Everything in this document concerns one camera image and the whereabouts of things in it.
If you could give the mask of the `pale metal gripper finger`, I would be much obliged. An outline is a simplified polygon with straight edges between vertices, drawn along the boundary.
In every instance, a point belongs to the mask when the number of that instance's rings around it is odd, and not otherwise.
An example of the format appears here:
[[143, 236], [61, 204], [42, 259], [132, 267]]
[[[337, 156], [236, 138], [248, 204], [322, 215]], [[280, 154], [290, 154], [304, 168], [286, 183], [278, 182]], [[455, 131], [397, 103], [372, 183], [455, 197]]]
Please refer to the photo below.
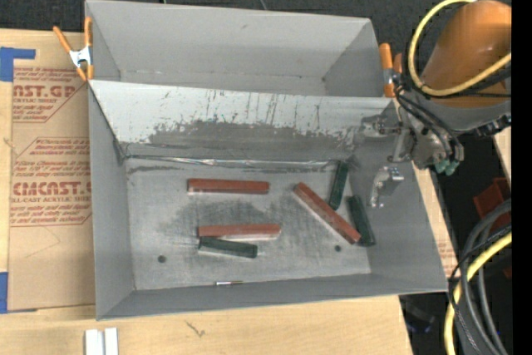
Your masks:
[[404, 175], [395, 166], [383, 166], [372, 179], [368, 205], [373, 208], [382, 208], [381, 198], [391, 195], [404, 181]]
[[398, 134], [398, 124], [388, 116], [381, 114], [362, 119], [359, 133], [365, 138], [384, 138]]

